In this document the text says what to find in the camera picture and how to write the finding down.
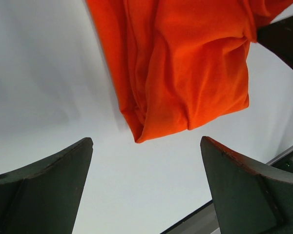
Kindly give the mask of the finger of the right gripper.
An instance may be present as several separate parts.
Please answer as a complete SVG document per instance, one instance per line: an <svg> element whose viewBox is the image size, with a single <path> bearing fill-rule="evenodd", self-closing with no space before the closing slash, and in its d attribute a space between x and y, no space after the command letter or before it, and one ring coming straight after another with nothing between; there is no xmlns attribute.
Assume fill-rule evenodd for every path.
<svg viewBox="0 0 293 234"><path fill-rule="evenodd" d="M293 70L293 15L261 27L257 31L257 42Z"/></svg>

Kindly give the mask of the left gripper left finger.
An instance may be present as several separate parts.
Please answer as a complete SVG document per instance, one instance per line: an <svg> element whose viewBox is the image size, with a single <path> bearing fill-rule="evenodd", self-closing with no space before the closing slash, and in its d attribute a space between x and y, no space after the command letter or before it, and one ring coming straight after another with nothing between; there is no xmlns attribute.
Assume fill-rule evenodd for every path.
<svg viewBox="0 0 293 234"><path fill-rule="evenodd" d="M70 234L93 153L86 137L0 174L0 234Z"/></svg>

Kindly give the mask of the orange t-shirt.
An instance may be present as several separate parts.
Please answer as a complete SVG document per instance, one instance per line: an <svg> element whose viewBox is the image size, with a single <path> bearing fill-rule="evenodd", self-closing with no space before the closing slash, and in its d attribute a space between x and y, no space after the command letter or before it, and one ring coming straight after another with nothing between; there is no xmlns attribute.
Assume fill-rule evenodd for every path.
<svg viewBox="0 0 293 234"><path fill-rule="evenodd" d="M89 0L134 140L193 130L249 106L257 30L290 0Z"/></svg>

